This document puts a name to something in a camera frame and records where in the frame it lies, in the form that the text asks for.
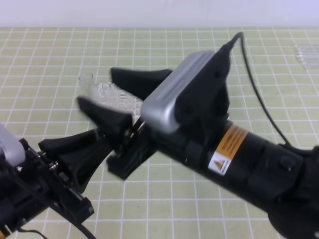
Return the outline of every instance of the white background wall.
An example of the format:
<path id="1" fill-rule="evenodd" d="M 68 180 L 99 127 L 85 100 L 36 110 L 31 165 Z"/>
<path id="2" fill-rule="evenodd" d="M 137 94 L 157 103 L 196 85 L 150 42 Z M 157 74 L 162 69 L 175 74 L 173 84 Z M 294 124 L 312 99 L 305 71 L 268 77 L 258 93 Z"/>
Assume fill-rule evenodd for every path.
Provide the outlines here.
<path id="1" fill-rule="evenodd" d="M 319 1 L 2 0 L 0 26 L 319 26 Z"/>

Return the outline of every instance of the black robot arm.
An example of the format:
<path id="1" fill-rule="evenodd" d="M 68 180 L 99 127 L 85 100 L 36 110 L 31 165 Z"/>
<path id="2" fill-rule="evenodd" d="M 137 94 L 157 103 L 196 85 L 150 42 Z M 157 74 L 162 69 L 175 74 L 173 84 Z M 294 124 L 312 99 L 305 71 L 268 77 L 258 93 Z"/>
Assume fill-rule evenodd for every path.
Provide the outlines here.
<path id="1" fill-rule="evenodd" d="M 243 47 L 242 35 L 235 38 L 239 37 Z M 234 40 L 216 54 L 188 56 L 148 92 L 135 130 L 127 135 L 122 150 L 107 159 L 108 170 L 126 179 L 161 151 L 265 211 L 285 238 L 317 239 L 319 147 L 301 150 L 288 141 L 276 145 L 227 119 L 226 78 L 233 44 Z M 128 71 L 111 72 L 117 72 L 112 75 L 115 84 L 124 79 L 130 82 L 124 89 L 132 94 L 140 86 L 133 84 Z"/>
<path id="2" fill-rule="evenodd" d="M 173 71 L 113 68 L 113 83 L 144 100 L 134 125 L 130 114 L 78 97 L 96 130 L 44 140 L 39 153 L 0 131 L 1 141 L 10 141 L 0 153 L 0 238 L 51 207 L 93 239 L 81 225 L 93 213 L 81 193 L 97 166 L 108 156 L 108 170 L 125 180 L 156 151 L 264 210 L 287 239 L 319 238 L 319 147 L 276 145 L 228 120 L 226 78 L 238 38 L 255 87 L 239 33 L 217 53 L 190 54 Z"/>

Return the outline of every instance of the orange warning label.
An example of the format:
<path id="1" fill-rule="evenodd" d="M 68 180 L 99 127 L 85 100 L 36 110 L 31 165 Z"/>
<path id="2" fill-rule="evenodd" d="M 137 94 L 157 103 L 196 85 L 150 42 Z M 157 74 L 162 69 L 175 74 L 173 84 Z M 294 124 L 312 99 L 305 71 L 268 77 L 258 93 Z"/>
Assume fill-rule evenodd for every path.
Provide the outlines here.
<path id="1" fill-rule="evenodd" d="M 232 160 L 247 134 L 248 131 L 232 125 L 219 143 L 216 152 Z"/>
<path id="2" fill-rule="evenodd" d="M 220 141 L 209 162 L 208 168 L 220 175 L 225 175 L 247 134 L 248 131 L 236 125 L 232 125 Z"/>
<path id="3" fill-rule="evenodd" d="M 5 239 L 5 236 L 1 231 L 0 231 L 0 239 Z"/>

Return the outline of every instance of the yellow warning triangle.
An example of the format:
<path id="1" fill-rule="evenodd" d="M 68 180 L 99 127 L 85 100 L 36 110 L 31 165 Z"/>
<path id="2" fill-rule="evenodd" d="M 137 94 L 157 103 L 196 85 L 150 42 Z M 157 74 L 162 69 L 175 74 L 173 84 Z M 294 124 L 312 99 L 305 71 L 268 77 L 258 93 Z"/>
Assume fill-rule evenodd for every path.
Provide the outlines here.
<path id="1" fill-rule="evenodd" d="M 215 164 L 217 165 L 217 167 L 221 170 L 221 168 L 223 167 L 225 161 L 215 161 Z"/>

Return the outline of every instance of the cutting mat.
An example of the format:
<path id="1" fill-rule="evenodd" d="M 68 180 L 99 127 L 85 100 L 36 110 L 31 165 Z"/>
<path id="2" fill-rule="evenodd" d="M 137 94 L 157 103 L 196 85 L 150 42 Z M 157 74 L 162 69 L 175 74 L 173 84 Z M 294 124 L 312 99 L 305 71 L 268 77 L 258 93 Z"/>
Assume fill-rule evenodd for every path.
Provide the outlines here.
<path id="1" fill-rule="evenodd" d="M 242 30 L 270 113 L 295 146 L 312 147 L 319 142 L 319 71 L 302 67 L 294 45 L 318 44 L 316 28 L 0 28 L 0 121 L 34 148 L 44 138 L 86 131 L 89 122 L 74 102 L 79 73 L 105 83 L 112 66 L 175 68 L 189 53 L 217 49 Z M 249 84 L 238 46 L 227 83 L 231 120 L 280 142 Z M 85 195 L 96 213 L 84 224 L 98 239 L 280 238 L 265 213 L 162 154 L 125 183 L 101 165 Z M 50 239 L 83 238 L 50 210 L 25 228 Z"/>

